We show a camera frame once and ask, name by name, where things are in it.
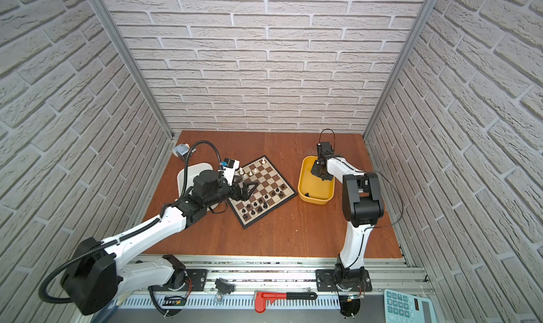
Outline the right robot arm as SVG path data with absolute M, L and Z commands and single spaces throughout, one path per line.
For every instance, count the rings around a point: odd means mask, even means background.
M 311 174 L 323 181 L 342 183 L 342 212 L 347 222 L 333 282 L 342 291 L 357 288 L 360 292 L 369 292 L 372 285 L 364 256 L 370 234 L 384 214 L 379 178 L 376 173 L 360 170 L 335 154 L 328 141 L 318 142 L 316 148 L 318 156 Z

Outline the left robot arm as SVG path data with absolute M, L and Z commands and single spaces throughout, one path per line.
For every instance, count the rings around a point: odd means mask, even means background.
M 146 263 L 136 272 L 129 271 L 127 264 L 158 242 L 194 225 L 213 205 L 228 199 L 249 200 L 257 186 L 258 182 L 245 182 L 239 175 L 227 179 L 219 172 L 205 170 L 194 178 L 185 194 L 166 204 L 152 219 L 102 241 L 84 240 L 61 278 L 69 301 L 83 315 L 91 315 L 123 292 L 172 283 L 172 277 L 184 270 L 174 257 Z

